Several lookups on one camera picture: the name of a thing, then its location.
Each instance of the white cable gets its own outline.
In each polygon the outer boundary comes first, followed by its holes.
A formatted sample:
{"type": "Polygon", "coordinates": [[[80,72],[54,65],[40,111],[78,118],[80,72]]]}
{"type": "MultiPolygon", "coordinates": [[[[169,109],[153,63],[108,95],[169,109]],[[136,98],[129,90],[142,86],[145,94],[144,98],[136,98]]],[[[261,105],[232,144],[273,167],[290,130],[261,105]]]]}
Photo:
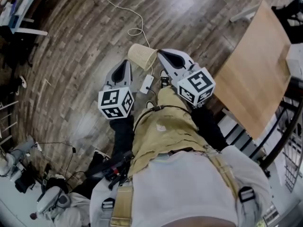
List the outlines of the white cable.
{"type": "Polygon", "coordinates": [[[120,7],[120,6],[118,6],[118,5],[114,4],[114,3],[112,3],[110,0],[107,0],[107,1],[108,1],[111,5],[115,6],[115,7],[118,8],[118,9],[124,9],[124,10],[130,11],[130,12],[132,12],[132,13],[134,13],[135,15],[137,15],[137,16],[140,17],[140,19],[141,19],[141,28],[130,28],[130,29],[127,31],[127,33],[128,33],[129,36],[137,36],[137,35],[143,34],[143,35],[144,35],[144,38],[145,38],[145,41],[146,41],[148,47],[150,48],[150,47],[151,47],[151,46],[150,46],[150,43],[148,43],[148,40],[147,40],[146,35],[145,35],[145,32],[144,32],[144,30],[143,30],[143,18],[142,18],[142,16],[141,16],[140,14],[136,13],[135,11],[131,10],[131,9],[120,7]],[[136,33],[136,34],[131,34],[130,32],[131,32],[132,30],[139,31],[139,32],[136,33]]]}

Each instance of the black buckle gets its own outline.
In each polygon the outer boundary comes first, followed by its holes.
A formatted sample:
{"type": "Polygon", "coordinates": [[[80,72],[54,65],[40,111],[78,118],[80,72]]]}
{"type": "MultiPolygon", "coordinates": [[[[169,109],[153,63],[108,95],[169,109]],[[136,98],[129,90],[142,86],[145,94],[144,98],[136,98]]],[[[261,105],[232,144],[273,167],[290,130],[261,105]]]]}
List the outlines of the black buckle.
{"type": "Polygon", "coordinates": [[[161,110],[161,109],[163,109],[163,108],[164,108],[163,105],[159,105],[159,106],[153,107],[152,110],[156,112],[156,111],[159,111],[159,110],[161,110]]]}
{"type": "Polygon", "coordinates": [[[242,187],[239,190],[238,197],[241,203],[250,201],[256,198],[255,191],[251,187],[242,187]]]}
{"type": "Polygon", "coordinates": [[[103,210],[110,210],[113,209],[115,206],[115,200],[113,198],[105,199],[102,203],[103,210]]]}

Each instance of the strap buckle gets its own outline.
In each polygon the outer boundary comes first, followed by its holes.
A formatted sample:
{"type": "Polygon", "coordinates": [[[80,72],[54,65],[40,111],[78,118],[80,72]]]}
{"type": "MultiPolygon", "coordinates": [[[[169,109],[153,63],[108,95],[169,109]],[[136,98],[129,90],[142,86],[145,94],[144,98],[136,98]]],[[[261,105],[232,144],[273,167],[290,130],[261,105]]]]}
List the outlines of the strap buckle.
{"type": "Polygon", "coordinates": [[[105,199],[102,203],[103,210],[110,210],[113,209],[115,206],[115,200],[113,198],[105,199]]]}
{"type": "Polygon", "coordinates": [[[238,197],[241,203],[250,201],[256,198],[255,191],[251,187],[242,187],[239,190],[238,197]]]}

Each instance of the cord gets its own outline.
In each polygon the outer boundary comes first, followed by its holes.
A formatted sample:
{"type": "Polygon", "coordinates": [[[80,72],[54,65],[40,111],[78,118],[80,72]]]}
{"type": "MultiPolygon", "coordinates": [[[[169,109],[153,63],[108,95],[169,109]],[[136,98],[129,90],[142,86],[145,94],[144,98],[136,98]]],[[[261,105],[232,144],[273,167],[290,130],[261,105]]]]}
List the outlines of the cord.
{"type": "Polygon", "coordinates": [[[189,112],[188,110],[186,110],[186,109],[184,109],[184,108],[182,108],[182,107],[173,106],[173,105],[160,105],[160,106],[156,106],[156,107],[153,107],[153,108],[151,108],[150,110],[144,112],[144,113],[140,116],[140,118],[137,120],[136,125],[135,125],[135,127],[134,127],[134,132],[136,131],[136,128],[137,128],[137,126],[138,126],[140,120],[141,120],[145,115],[147,115],[147,114],[150,113],[150,112],[153,112],[153,111],[156,112],[156,111],[162,110],[163,108],[167,108],[167,107],[169,107],[169,108],[178,108],[178,109],[183,110],[185,113],[188,113],[189,115],[191,115],[190,112],[189,112]]]}
{"type": "Polygon", "coordinates": [[[132,13],[134,13],[135,15],[137,15],[137,16],[140,17],[140,19],[141,19],[141,28],[130,28],[130,29],[127,31],[127,33],[128,33],[129,36],[138,36],[138,35],[140,35],[140,34],[143,34],[143,35],[144,35],[144,38],[145,38],[145,41],[146,41],[148,47],[150,48],[150,47],[151,47],[151,46],[150,46],[150,43],[148,42],[148,40],[147,40],[147,38],[146,38],[146,35],[145,35],[145,32],[144,32],[144,30],[143,30],[143,25],[144,25],[143,17],[142,17],[140,14],[136,13],[135,11],[133,11],[133,10],[131,10],[131,9],[120,7],[120,6],[118,6],[118,5],[114,4],[114,3],[112,3],[110,0],[107,0],[107,1],[108,1],[111,5],[113,5],[114,7],[118,8],[118,9],[123,9],[123,10],[130,11],[130,12],[132,12],[132,13]],[[138,33],[136,33],[136,34],[131,34],[130,32],[133,31],[133,30],[134,30],[134,31],[138,31],[138,33]]]}
{"type": "Polygon", "coordinates": [[[70,159],[70,161],[69,161],[69,163],[68,163],[68,165],[67,165],[67,168],[66,168],[66,170],[65,170],[64,178],[66,177],[66,173],[67,173],[67,170],[68,170],[68,168],[69,168],[69,166],[70,166],[70,163],[71,163],[71,160],[72,160],[72,157],[73,157],[73,156],[74,156],[74,152],[72,153],[71,159],[70,159]]]}
{"type": "Polygon", "coordinates": [[[75,173],[73,173],[65,182],[67,183],[72,177],[75,177],[75,175],[76,175],[77,173],[80,173],[80,172],[85,173],[84,171],[75,172],[75,173]]]}
{"type": "Polygon", "coordinates": [[[152,93],[155,94],[155,97],[156,97],[156,102],[158,101],[158,97],[157,97],[157,94],[155,93],[155,91],[151,90],[150,87],[146,87],[147,90],[151,91],[152,93]]]}
{"type": "Polygon", "coordinates": [[[24,152],[23,152],[22,150],[20,150],[20,149],[14,149],[14,150],[10,151],[9,153],[12,153],[12,152],[14,152],[14,151],[16,151],[16,150],[18,150],[18,151],[20,151],[22,154],[24,154],[24,152]]]}

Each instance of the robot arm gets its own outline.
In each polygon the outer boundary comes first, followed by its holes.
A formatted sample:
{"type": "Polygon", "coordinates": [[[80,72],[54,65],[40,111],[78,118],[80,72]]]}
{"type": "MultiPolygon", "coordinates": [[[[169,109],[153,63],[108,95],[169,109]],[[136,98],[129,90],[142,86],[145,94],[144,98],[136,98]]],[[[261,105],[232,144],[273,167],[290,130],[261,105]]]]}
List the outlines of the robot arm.
{"type": "Polygon", "coordinates": [[[130,90],[132,69],[128,60],[117,64],[107,74],[106,84],[98,96],[98,109],[107,119],[127,118],[134,104],[130,90]]]}
{"type": "Polygon", "coordinates": [[[174,49],[158,50],[157,53],[180,97],[196,106],[213,94],[214,79],[206,68],[200,68],[188,54],[174,49]]]}

